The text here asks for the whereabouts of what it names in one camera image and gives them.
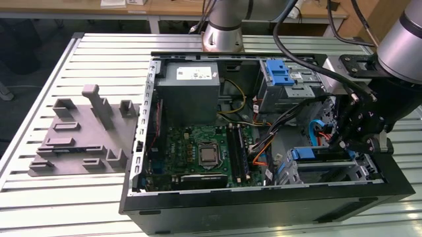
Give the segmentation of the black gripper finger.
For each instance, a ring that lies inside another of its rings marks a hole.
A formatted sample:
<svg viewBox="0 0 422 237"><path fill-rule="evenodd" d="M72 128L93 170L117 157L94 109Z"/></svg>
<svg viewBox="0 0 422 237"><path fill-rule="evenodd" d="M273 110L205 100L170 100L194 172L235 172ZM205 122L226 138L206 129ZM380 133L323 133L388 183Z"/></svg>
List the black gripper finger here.
<svg viewBox="0 0 422 237"><path fill-rule="evenodd" d="M348 149L364 154L380 153L379 133L384 119L372 111L360 112L351 120Z"/></svg>
<svg viewBox="0 0 422 237"><path fill-rule="evenodd" d="M339 150L340 142L347 143L352 137L357 123L361 120L360 108L360 101L356 102L351 98L336 98L333 106L336 125L328 142L331 150Z"/></svg>

